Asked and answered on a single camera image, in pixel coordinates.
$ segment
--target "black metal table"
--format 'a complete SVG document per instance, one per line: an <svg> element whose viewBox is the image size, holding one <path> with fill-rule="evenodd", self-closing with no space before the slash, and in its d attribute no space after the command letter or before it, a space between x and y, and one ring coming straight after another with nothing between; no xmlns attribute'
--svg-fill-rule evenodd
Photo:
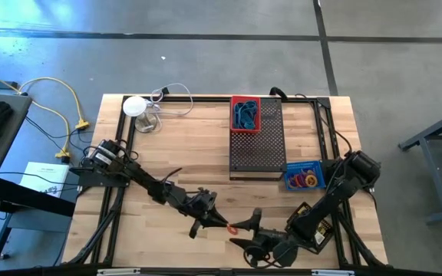
<svg viewBox="0 0 442 276"><path fill-rule="evenodd" d="M8 103L13 114L8 122L3 126L0 136L0 166L3 163L6 154L12 146L20 126L25 119L28 108L31 104L29 97L0 95L0 101ZM74 212L74 203L67 200L55 198L54 196L36 192L32 189L22 187L16 183L0 179L0 211L9 213L5 220L2 231L0 232L0 254L12 230L9 222L12 219L12 213L17 210L26 211L28 209L39 209L54 214L71 217Z"/></svg>

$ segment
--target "gray floor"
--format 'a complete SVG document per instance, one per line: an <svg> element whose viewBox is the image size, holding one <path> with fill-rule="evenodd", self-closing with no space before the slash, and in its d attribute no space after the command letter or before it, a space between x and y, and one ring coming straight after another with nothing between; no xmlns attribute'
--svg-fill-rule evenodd
<svg viewBox="0 0 442 276"><path fill-rule="evenodd" d="M310 0L15 3L0 0L0 28L318 34ZM442 37L442 1L322 0L322 10L329 35ZM432 179L418 149L401 153L396 147L442 117L442 44L329 47L338 92L352 99L362 147L382 162L376 197L390 264L442 272L442 223L424 224L440 208ZM265 94L279 86L288 94L328 95L318 42L0 38L0 77L23 82L42 76L74 87L92 122L102 94L145 93L172 82L198 94ZM77 120L71 95L57 84L36 84L30 94L71 123ZM55 116L34 107L29 116L54 135L64 134ZM23 171L28 161L54 163L57 150L24 124L2 170ZM15 231L5 247L13 257L0 261L0 269L52 265L63 240L58 233Z"/></svg>

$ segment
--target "white cable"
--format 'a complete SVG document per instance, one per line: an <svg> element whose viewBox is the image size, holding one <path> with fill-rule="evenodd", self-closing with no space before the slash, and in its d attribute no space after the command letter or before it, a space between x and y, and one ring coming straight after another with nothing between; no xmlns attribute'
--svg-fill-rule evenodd
<svg viewBox="0 0 442 276"><path fill-rule="evenodd" d="M165 87L173 86L173 85L180 85L181 87L185 88L185 90L189 94L189 97L190 97L190 109L188 109L188 111L186 111L184 113L175 113L175 112L162 111L160 105L158 104L163 99L163 97L164 97L162 89L164 89ZM160 99L153 100L153 97L155 97L155 93L159 93L160 94L158 96L158 97L160 97ZM164 87L161 87L161 88L153 90L153 92L151 92L150 100L151 100L151 102L148 102L147 106L151 107L153 109L153 111L151 113L153 113L153 115L157 118L157 123L159 124L159 126L157 128L155 128L155 130L151 131L151 133L160 132L161 128L163 127L163 123L161 123L160 115L158 115L158 114L185 116L188 113L190 113L190 111L192 111L192 109L193 109L192 94L190 93L189 88L187 88L185 85L180 84L180 83L168 84L168 85L165 85Z"/></svg>
<svg viewBox="0 0 442 276"><path fill-rule="evenodd" d="M163 99L163 91L162 89L164 89L165 87L170 87L173 85L180 85L181 87L185 88L185 90L187 91L187 93L189 94L190 97L190 109L188 109L188 111L184 112L184 113L174 113L174 112L168 112L168 111L162 111L160 106L157 105L162 99ZM160 93L160 99L159 100L153 100L153 97L155 97L155 93ZM151 96L150 96L150 100L151 103L153 103L152 107L154 110L154 113L160 113L160 114L169 114L169 115L177 115L177 116L185 116L187 115L190 111L192 111L193 109L193 98L192 98L192 94L190 93L189 88L187 88L185 85L180 84L180 83L175 83L175 84L168 84L165 85L164 87L158 88L156 90L153 90L153 92L151 92Z"/></svg>

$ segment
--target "white label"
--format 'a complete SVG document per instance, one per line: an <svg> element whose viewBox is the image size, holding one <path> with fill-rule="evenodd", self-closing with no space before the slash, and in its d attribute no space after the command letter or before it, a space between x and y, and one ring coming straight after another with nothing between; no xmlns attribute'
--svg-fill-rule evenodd
<svg viewBox="0 0 442 276"><path fill-rule="evenodd" d="M97 153L97 155L95 156L98 159L104 161L105 163L107 163L108 165L110 165L112 163L112 161L110 159L108 159L107 157L105 157L103 154L101 153Z"/></svg>
<svg viewBox="0 0 442 276"><path fill-rule="evenodd" d="M115 154L113 154L110 150L105 149L105 148L102 147L102 146L98 146L98 149L104 151L108 156L110 156L110 157L112 157L112 158L115 158Z"/></svg>
<svg viewBox="0 0 442 276"><path fill-rule="evenodd" d="M318 245L320 245L322 242L323 242L323 240L325 239L325 236L324 235L322 235L320 232L316 232L316 234L315 234L315 240L316 240L316 243L318 244Z"/></svg>

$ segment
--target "black pegboard box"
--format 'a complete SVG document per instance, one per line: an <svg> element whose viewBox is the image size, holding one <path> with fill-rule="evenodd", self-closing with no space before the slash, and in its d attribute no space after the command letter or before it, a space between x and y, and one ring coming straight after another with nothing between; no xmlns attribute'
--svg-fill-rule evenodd
<svg viewBox="0 0 442 276"><path fill-rule="evenodd" d="M260 106L259 133L229 134L230 180L277 181L287 170L281 100L262 98Z"/></svg>

